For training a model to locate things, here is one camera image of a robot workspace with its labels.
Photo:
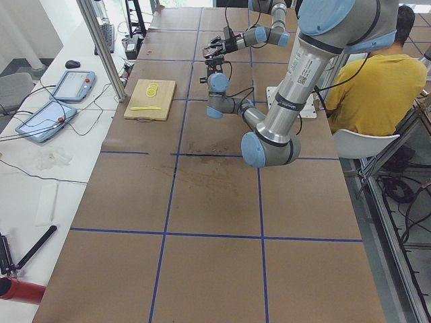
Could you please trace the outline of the black keyboard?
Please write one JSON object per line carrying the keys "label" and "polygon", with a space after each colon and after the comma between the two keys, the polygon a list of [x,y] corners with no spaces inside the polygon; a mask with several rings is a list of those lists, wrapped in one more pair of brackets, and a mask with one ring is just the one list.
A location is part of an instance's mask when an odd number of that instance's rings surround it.
{"label": "black keyboard", "polygon": [[99,25],[100,31],[102,33],[103,39],[109,49],[110,53],[114,52],[115,46],[115,31],[112,24],[102,24]]}

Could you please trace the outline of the person in yellow shirt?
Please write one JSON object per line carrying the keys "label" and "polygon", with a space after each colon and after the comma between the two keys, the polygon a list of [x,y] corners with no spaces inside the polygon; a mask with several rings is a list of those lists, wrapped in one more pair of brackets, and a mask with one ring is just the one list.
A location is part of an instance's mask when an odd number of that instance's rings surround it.
{"label": "person in yellow shirt", "polygon": [[426,84],[425,65],[403,51],[414,21],[413,10],[400,6],[394,43],[340,70],[325,102],[332,133],[346,129],[381,137],[396,131]]}

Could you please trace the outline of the blue teach pendant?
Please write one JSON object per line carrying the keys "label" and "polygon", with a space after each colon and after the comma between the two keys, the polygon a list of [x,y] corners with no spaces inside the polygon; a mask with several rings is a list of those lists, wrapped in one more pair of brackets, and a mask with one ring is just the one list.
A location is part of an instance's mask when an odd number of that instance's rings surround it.
{"label": "blue teach pendant", "polygon": [[93,71],[68,70],[52,91],[50,99],[66,103],[81,102],[90,93],[95,81],[96,74]]}
{"label": "blue teach pendant", "polygon": [[17,134],[44,143],[56,135],[77,114],[77,108],[50,100],[15,128]]}

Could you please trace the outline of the aluminium frame post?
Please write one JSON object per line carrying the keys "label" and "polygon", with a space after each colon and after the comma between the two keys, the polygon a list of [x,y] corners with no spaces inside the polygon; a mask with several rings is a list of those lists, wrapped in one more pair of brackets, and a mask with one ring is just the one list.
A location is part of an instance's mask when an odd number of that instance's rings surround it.
{"label": "aluminium frame post", "polygon": [[117,68],[114,64],[111,53],[102,37],[102,32],[96,17],[96,12],[94,11],[91,1],[77,0],[76,2],[90,32],[94,46],[98,51],[99,58],[102,61],[115,94],[117,95],[119,102],[123,102],[126,98],[125,89],[117,73]]}

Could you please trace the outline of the white chair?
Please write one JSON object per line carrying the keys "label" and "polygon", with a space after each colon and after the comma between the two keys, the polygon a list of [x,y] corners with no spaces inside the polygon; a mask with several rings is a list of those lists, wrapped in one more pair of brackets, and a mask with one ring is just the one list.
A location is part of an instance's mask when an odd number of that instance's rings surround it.
{"label": "white chair", "polygon": [[340,158],[361,159],[377,156],[399,135],[372,136],[339,129],[333,134],[337,154]]}

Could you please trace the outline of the lower blue teach pendant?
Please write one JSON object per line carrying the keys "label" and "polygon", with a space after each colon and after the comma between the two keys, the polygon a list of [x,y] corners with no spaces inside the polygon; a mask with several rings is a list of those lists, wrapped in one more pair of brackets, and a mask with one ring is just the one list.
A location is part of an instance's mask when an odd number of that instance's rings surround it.
{"label": "lower blue teach pendant", "polygon": [[56,135],[77,114],[77,108],[50,100],[15,128],[17,134],[44,143]]}

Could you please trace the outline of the bamboo cutting board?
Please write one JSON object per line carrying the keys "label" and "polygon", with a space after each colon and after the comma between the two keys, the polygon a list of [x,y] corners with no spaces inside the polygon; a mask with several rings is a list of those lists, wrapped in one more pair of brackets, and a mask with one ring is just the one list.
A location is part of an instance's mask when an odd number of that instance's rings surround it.
{"label": "bamboo cutting board", "polygon": [[[158,89],[155,97],[146,96],[149,84],[157,83]],[[176,82],[171,80],[139,79],[124,113],[125,119],[130,120],[159,120],[166,121],[176,89]],[[133,106],[159,106],[161,110],[131,111]]]}

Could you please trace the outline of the lemon slice four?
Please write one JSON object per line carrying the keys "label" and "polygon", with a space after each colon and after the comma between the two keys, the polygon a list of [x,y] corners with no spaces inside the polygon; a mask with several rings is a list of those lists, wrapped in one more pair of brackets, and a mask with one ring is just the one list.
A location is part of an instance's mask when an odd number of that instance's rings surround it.
{"label": "lemon slice four", "polygon": [[149,97],[149,98],[152,98],[152,97],[155,97],[156,96],[156,94],[157,94],[157,91],[155,91],[155,90],[153,90],[153,89],[150,89],[150,90],[148,90],[148,91],[146,91],[146,96],[147,97]]}

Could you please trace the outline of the upper blue teach pendant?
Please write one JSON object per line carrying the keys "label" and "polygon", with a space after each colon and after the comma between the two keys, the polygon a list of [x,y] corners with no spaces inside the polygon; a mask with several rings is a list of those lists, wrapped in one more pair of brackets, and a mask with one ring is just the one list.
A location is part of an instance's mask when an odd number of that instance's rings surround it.
{"label": "upper blue teach pendant", "polygon": [[81,102],[90,93],[95,81],[96,74],[93,71],[68,70],[52,91],[50,99],[66,103]]}

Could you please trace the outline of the black computer mouse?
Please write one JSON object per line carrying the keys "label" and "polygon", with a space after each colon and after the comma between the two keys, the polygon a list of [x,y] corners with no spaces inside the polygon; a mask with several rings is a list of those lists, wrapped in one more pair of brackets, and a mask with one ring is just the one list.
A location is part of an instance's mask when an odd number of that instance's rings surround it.
{"label": "black computer mouse", "polygon": [[79,61],[75,61],[75,60],[68,60],[65,63],[65,67],[67,69],[75,69],[75,68],[81,67],[81,63]]}

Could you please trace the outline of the yellow plastic knife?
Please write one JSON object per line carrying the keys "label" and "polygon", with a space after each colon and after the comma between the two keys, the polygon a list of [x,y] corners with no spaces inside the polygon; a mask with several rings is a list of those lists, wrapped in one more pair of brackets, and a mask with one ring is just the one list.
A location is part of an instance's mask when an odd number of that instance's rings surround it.
{"label": "yellow plastic knife", "polygon": [[130,108],[131,111],[142,111],[142,110],[161,110],[159,106],[133,106]]}

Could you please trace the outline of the red bottle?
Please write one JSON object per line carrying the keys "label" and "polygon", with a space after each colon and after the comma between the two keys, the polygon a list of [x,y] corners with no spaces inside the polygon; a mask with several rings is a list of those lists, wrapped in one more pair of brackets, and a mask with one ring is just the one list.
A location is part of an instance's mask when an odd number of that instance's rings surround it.
{"label": "red bottle", "polygon": [[38,305],[46,287],[21,281],[12,277],[1,277],[1,299]]}

